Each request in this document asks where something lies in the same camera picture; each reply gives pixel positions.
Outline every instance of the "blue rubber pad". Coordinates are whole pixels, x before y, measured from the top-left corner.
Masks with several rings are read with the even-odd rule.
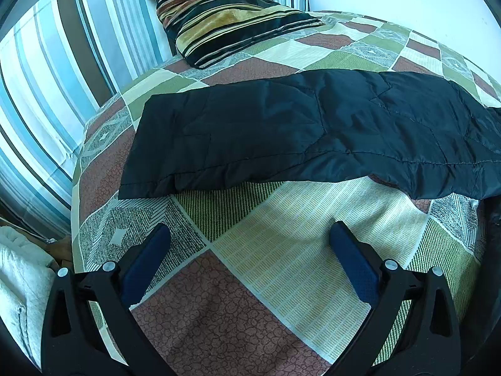
[[[361,301],[375,307],[379,301],[379,277],[357,247],[355,236],[342,222],[332,225],[329,243]]]
[[[144,245],[122,279],[121,299],[124,306],[130,307],[141,301],[169,249],[170,230],[162,226]]]

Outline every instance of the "checkered blanket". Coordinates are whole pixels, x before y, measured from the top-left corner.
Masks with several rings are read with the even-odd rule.
[[[325,25],[261,42],[204,70],[175,57],[136,79],[87,125],[74,175],[75,268],[119,260],[157,223],[169,226],[171,250],[132,314],[179,375],[322,374],[369,310],[328,247],[338,220],[383,259],[415,271],[442,267],[460,318],[467,308],[484,230],[478,201],[464,196],[413,201],[364,177],[118,200],[135,130],[154,94],[339,68],[438,75],[484,106],[501,107],[495,80],[416,31],[347,12],[313,15]],[[99,307],[92,308],[106,331]],[[403,305],[377,362],[389,357],[407,310]]]

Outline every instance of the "white fabric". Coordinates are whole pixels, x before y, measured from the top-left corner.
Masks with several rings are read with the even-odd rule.
[[[42,326],[54,259],[11,227],[0,227],[0,317],[24,354],[41,367]]]

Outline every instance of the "patchwork bedspread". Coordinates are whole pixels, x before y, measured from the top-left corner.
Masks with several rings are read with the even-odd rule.
[[[73,182],[76,271],[120,259],[159,222],[170,227],[171,250],[132,314],[178,375],[322,374],[369,310],[328,246],[338,220],[383,259],[417,271],[442,267],[459,317],[465,313],[484,232],[478,201],[464,196],[413,201],[364,177],[118,200],[135,130],[154,94],[340,68],[438,75],[484,106],[501,107],[501,86],[439,42],[353,13],[313,15],[325,25],[261,42],[204,70],[175,57],[115,95],[87,125]],[[407,309],[378,362],[389,357]],[[99,307],[93,311],[105,333]],[[115,349],[111,338],[107,345]]]

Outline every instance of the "bed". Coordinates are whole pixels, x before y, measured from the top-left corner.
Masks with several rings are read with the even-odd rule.
[[[495,80],[417,31],[355,13],[311,14],[325,25],[260,42],[204,70],[175,56],[132,81],[86,125],[73,177],[75,269],[117,261],[157,223],[169,226],[169,254],[131,311],[179,375],[325,372],[369,310],[328,247],[328,228],[338,220],[383,259],[415,271],[440,266],[459,318],[466,312],[485,232],[482,204],[465,196],[415,201],[363,177],[118,199],[123,166],[154,94],[337,68],[437,75],[484,106],[501,107]],[[92,309],[109,350],[119,355],[99,307]],[[407,310],[403,304],[377,362],[389,357]]]

